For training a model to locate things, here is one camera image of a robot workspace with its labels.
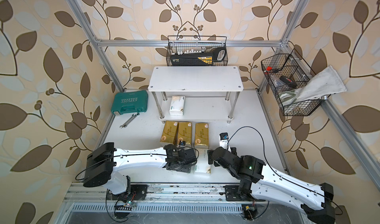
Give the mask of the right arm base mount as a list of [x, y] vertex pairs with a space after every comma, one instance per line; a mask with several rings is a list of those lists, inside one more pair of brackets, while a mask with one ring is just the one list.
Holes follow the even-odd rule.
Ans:
[[254, 202], [254, 201], [264, 201], [262, 199], [254, 199], [250, 194], [241, 194], [238, 192], [238, 185], [226, 185], [225, 189], [225, 197], [226, 201], [229, 202]]

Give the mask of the white tissue pack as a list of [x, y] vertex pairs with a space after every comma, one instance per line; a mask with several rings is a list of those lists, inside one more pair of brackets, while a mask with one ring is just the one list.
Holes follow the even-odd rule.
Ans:
[[183, 116], [185, 108], [184, 96], [172, 96], [170, 103], [169, 114], [172, 116]]
[[208, 163], [207, 149], [198, 149], [199, 156], [195, 165], [194, 172], [196, 174], [210, 175], [211, 165]]
[[196, 163], [197, 163], [197, 161], [198, 161], [198, 158], [199, 158], [199, 155], [200, 155], [200, 152], [197, 150], [197, 149], [195, 149], [195, 148], [192, 148], [191, 147], [191, 149], [194, 151], [194, 153], [195, 153], [195, 160], [191, 163], [192, 165], [195, 165]]

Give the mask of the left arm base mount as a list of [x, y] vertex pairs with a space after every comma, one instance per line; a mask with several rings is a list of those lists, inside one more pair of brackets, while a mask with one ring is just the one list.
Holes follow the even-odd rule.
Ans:
[[127, 188], [127, 191], [122, 194], [115, 195], [112, 194], [111, 191], [108, 191], [106, 193], [106, 199], [125, 202], [145, 200], [147, 195], [147, 188], [148, 185], [146, 184], [132, 184]]

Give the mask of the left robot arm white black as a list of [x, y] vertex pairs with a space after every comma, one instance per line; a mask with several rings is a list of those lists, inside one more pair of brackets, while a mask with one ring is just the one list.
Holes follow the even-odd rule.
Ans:
[[164, 147], [127, 150], [116, 148], [107, 142], [87, 156], [86, 168], [81, 172], [84, 187], [103, 186], [114, 195], [129, 191], [130, 178], [120, 172], [132, 168], [164, 168], [169, 171], [189, 173], [196, 165], [199, 151], [190, 147], [173, 144]]

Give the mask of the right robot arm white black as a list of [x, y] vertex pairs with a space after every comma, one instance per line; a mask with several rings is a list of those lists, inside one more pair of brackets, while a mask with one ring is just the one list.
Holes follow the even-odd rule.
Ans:
[[225, 168], [239, 180], [232, 196], [242, 200], [274, 201], [305, 213], [316, 224], [335, 223], [330, 184], [301, 181], [275, 170], [263, 160], [250, 155], [239, 157], [223, 147], [208, 150], [207, 154], [209, 164]]

